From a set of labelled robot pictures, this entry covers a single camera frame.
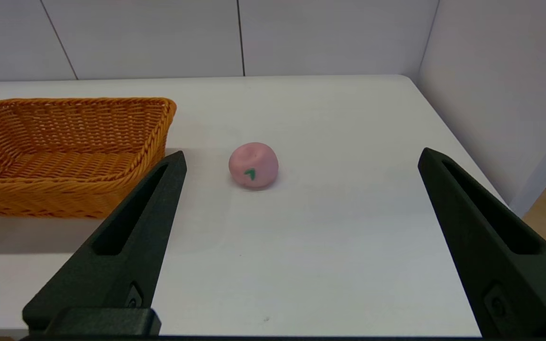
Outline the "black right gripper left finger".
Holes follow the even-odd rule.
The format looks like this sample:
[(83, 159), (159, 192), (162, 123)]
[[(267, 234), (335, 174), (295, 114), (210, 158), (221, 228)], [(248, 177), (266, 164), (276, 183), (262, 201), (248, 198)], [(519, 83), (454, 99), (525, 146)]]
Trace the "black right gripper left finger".
[(22, 310), (30, 335), (158, 335), (152, 302), (188, 172), (164, 157)]

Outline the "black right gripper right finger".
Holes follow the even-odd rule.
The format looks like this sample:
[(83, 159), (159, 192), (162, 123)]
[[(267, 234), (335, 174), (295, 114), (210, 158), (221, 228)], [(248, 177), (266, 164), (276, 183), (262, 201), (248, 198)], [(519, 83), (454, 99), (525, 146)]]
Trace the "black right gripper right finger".
[(546, 241), (443, 153), (418, 170), (482, 335), (546, 335)]

